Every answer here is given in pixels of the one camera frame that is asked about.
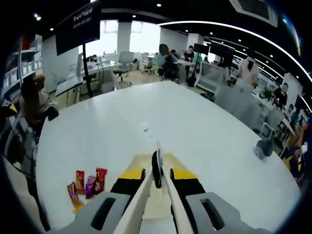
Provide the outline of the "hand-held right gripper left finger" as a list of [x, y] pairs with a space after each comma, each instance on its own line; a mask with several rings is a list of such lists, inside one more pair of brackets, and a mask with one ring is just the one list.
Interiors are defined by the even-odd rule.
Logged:
[[110, 192], [102, 192], [80, 208], [73, 222], [54, 234], [112, 234], [141, 186], [146, 170], [125, 171]]

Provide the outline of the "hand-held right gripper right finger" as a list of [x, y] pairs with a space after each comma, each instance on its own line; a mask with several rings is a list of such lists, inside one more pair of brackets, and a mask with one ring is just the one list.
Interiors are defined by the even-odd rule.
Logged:
[[215, 193], [207, 193], [195, 174], [171, 168], [170, 178], [195, 234], [267, 234], [242, 221], [238, 209]]

